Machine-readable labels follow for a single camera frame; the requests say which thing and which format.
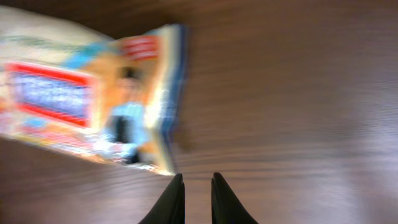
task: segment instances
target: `blue stripe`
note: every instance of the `blue stripe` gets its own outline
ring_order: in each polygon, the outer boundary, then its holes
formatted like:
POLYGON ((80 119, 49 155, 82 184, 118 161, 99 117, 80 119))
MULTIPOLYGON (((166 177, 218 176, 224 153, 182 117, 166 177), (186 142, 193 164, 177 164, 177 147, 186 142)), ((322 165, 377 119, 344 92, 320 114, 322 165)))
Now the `blue stripe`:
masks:
POLYGON ((162 122, 160 131, 162 133, 163 139, 165 141, 165 145, 170 153, 171 150, 171 135, 174 130, 174 127, 177 124, 177 115, 176 111, 178 109, 178 100, 180 96, 180 92, 184 83, 184 73, 186 66, 186 27, 180 24, 176 24, 178 26, 179 35, 175 40, 177 43, 177 57, 176 57, 176 68, 174 74, 172 74, 172 84, 170 86, 170 94, 167 102, 169 102, 165 118, 162 122))
POLYGON ((87 45, 83 50, 72 55, 68 60, 64 61, 61 66, 79 69, 90 63, 100 52, 108 50, 106 42, 97 42, 87 45))

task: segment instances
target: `snack package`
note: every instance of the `snack package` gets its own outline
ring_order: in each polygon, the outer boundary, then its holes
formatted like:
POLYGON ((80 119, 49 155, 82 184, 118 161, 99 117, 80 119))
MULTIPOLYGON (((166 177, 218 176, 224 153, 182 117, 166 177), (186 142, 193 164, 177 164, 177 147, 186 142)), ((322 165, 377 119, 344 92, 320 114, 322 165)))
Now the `snack package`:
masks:
POLYGON ((184 35, 183 26, 172 24, 112 40, 0 7, 0 134, 95 162, 173 174, 169 136, 184 35), (2 20, 7 15, 13 19, 2 20))

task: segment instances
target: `red label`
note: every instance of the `red label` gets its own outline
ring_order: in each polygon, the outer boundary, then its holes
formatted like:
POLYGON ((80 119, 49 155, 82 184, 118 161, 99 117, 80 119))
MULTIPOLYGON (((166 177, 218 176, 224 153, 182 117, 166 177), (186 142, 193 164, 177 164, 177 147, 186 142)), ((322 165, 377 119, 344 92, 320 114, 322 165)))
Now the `red label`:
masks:
POLYGON ((145 60, 159 56, 156 36, 131 37, 122 42, 123 54, 131 60, 145 60))
POLYGON ((25 113, 89 128, 95 79, 85 73, 34 63, 6 66, 17 108, 25 113))

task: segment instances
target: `brown wooden surface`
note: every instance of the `brown wooden surface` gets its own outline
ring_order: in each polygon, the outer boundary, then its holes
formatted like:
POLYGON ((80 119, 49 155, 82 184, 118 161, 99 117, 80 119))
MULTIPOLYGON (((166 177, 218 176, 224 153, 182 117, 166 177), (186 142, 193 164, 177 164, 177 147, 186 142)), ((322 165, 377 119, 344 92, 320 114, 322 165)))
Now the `brown wooden surface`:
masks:
MULTIPOLYGON (((259 223, 397 223, 398 3, 0 2, 113 37, 189 26, 187 223, 211 222, 214 171, 259 223)), ((137 223, 171 179, 0 143, 4 223, 137 223)))

